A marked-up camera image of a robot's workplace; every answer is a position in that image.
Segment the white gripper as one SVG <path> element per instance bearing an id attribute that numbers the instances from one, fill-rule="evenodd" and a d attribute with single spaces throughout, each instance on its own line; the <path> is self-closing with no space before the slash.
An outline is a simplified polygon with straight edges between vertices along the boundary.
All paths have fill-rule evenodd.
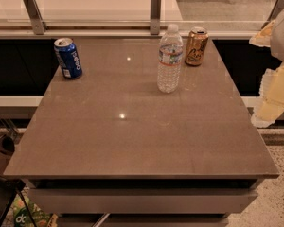
<path id="1" fill-rule="evenodd" d="M 283 61 L 275 70 L 265 71 L 251 118 L 255 127 L 267 128 L 284 113 L 284 9 L 275 20 L 252 36 L 249 44 L 271 47 L 271 54 Z"/>

